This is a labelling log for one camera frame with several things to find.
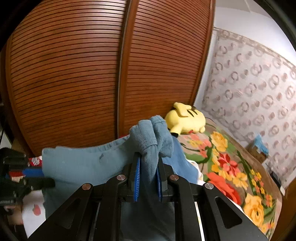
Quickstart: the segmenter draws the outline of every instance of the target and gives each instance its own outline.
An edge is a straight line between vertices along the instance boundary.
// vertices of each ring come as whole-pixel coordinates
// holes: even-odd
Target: wooden sliding door
[[[213,11],[211,0],[42,1],[4,55],[1,91],[22,145],[34,155],[100,145],[175,101],[192,104]]]

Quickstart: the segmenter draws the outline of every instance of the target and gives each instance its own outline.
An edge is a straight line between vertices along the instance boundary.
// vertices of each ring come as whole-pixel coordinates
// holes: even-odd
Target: white wall
[[[296,65],[296,52],[294,48],[281,28],[270,17],[252,11],[247,12],[226,7],[216,7],[214,26],[257,41],[258,43],[261,43],[279,53],[291,63]],[[213,117],[201,109],[207,80],[210,74],[215,43],[216,32],[213,31],[205,70],[201,79],[194,106],[198,110],[201,110],[206,117],[210,117],[215,123],[219,125],[218,120],[214,120]],[[235,138],[235,136],[233,136],[230,130],[228,130],[226,127],[223,127],[223,129],[227,131],[234,139],[236,139],[242,146],[247,146],[248,143],[246,141],[240,141]]]
[[[214,26],[255,40],[296,65],[295,49],[277,23],[269,17],[255,12],[217,7]]]

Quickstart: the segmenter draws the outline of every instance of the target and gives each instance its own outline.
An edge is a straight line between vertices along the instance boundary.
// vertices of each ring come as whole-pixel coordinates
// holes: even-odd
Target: yellow plush toy
[[[190,105],[174,103],[175,110],[171,110],[165,116],[165,121],[170,133],[179,135],[181,133],[205,131],[205,117],[200,111],[193,109]]]

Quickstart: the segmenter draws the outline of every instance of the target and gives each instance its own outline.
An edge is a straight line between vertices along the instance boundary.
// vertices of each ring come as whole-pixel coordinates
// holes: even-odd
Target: metal pin
[[[124,179],[126,179],[126,176],[123,175],[123,174],[119,174],[119,175],[117,176],[117,180],[119,180],[119,181],[123,181]]]
[[[205,188],[206,189],[213,189],[214,188],[214,185],[212,183],[206,183],[205,184]]]
[[[178,180],[178,179],[179,179],[179,176],[178,176],[178,175],[175,175],[175,174],[173,174],[173,175],[170,175],[170,179],[171,179],[172,181],[176,181],[176,180]]]
[[[83,185],[82,185],[82,189],[83,190],[89,190],[91,188],[91,185],[89,184],[89,183],[84,183]]]

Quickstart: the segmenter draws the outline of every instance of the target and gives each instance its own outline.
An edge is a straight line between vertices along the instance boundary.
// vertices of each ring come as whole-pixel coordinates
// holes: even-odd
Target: floral blanket
[[[204,181],[240,205],[270,240],[282,196],[263,166],[209,119],[204,133],[182,134],[178,140],[186,158],[198,163]]]

